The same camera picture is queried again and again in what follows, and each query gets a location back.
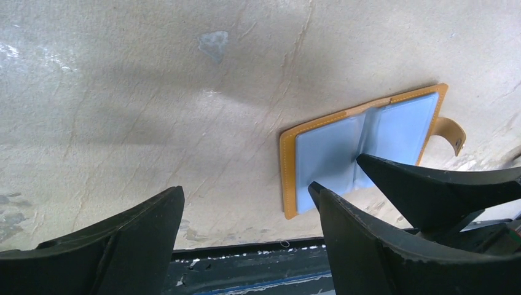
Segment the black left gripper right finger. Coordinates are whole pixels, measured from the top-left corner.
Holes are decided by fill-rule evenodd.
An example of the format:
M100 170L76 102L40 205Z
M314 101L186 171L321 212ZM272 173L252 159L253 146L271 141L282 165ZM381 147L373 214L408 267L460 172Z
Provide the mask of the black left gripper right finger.
M520 254L441 245L367 214L319 183L308 190L337 294L520 293Z

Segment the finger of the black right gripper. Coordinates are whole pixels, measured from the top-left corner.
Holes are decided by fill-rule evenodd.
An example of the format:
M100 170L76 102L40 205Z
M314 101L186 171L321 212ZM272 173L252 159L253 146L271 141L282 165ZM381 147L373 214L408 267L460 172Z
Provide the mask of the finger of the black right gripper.
M520 168L448 171L393 162L369 154L356 159L363 172L415 228L453 228L476 212L520 199Z

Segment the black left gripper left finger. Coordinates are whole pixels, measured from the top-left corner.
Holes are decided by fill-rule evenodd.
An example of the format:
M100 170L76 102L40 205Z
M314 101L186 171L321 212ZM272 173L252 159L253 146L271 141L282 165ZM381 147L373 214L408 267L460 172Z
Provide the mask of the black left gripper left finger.
M2 294L160 294L184 209L182 187L33 250L1 253Z

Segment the yellow leather card holder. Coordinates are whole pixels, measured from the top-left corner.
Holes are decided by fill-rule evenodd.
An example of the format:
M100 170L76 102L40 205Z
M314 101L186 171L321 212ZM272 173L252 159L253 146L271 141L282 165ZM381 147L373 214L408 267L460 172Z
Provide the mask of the yellow leather card holder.
M314 207L308 193L312 182L339 195L372 187L356 163L361 154L418 165L432 136L443 137L459 154L466 133L439 114L448 88L440 83L379 98L284 131L280 170L285 217Z

